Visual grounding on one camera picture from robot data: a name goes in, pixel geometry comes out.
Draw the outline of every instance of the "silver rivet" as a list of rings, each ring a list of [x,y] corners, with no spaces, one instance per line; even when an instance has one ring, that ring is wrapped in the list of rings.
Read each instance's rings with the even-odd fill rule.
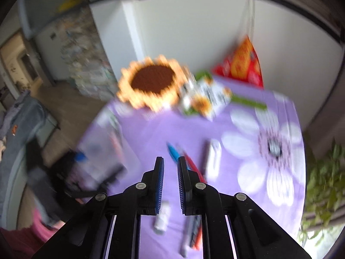
[[[135,188],[142,190],[146,188],[146,184],[143,182],[138,183],[137,185],[135,185]]]
[[[196,184],[195,184],[195,187],[196,187],[197,189],[203,190],[203,189],[206,188],[206,184],[203,183],[203,182],[199,182],[199,183],[196,183]]]
[[[96,195],[96,197],[94,197],[97,201],[102,201],[102,200],[104,200],[105,198],[106,198],[106,195],[105,194],[103,194],[103,193],[98,193],[97,195]]]
[[[247,196],[246,196],[245,194],[243,194],[243,193],[238,193],[238,194],[236,195],[236,198],[237,198],[239,201],[245,201],[246,198],[247,198]]]

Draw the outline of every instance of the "green plant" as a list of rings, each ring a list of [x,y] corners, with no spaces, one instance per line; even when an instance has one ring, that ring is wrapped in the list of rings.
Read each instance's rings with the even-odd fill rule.
[[[308,231],[313,230],[313,239],[328,227],[334,212],[345,199],[345,171],[341,169],[345,148],[332,142],[331,149],[321,159],[316,159],[305,140],[307,186],[304,211],[298,240],[305,242]],[[323,239],[324,232],[318,240]]]

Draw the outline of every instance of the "floral tablecloth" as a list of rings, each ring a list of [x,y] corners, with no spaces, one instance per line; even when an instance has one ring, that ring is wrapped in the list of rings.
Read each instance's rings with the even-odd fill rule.
[[[137,159],[136,170],[110,189],[120,193],[141,180],[153,169],[157,156],[165,161],[162,200],[169,201],[171,217],[164,235],[154,233],[154,217],[141,221],[140,258],[179,258],[186,218],[179,199],[177,167],[167,142],[181,146],[202,168],[205,145],[211,138],[221,142],[220,174],[210,185],[221,193],[249,195],[288,234],[296,238],[305,196],[305,157],[301,129],[294,103],[287,97],[259,90],[235,81],[215,78],[233,93],[265,102],[266,111],[229,104],[212,122],[200,116],[184,117],[178,110],[154,114],[147,109],[134,110],[118,100],[110,102],[102,113],[111,111],[121,124],[125,142]],[[85,133],[83,140],[92,140]],[[192,250],[189,258],[202,258]]]

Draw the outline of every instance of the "flower center print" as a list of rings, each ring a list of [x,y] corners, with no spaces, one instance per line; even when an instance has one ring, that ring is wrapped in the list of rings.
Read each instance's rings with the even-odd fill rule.
[[[294,180],[305,183],[302,133],[295,123],[279,124],[277,114],[268,109],[251,113],[230,112],[238,131],[223,133],[224,148],[241,160],[237,181],[249,196],[266,185],[268,198],[279,207],[294,203]]]

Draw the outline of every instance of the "white panel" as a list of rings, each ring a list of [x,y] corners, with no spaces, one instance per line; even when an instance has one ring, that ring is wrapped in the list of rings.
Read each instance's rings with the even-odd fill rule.
[[[285,7],[255,4],[253,44],[265,88],[293,99],[305,128],[334,83],[342,47]],[[135,10],[147,55],[176,58],[192,72],[213,67],[246,32],[246,0],[137,0]]]
[[[90,5],[94,22],[115,77],[121,68],[137,59],[121,0],[107,0]]]
[[[35,36],[35,42],[38,46],[43,61],[48,67],[54,80],[68,79],[70,73],[68,66],[61,58],[62,42],[56,33],[54,23],[49,24],[39,34]]]

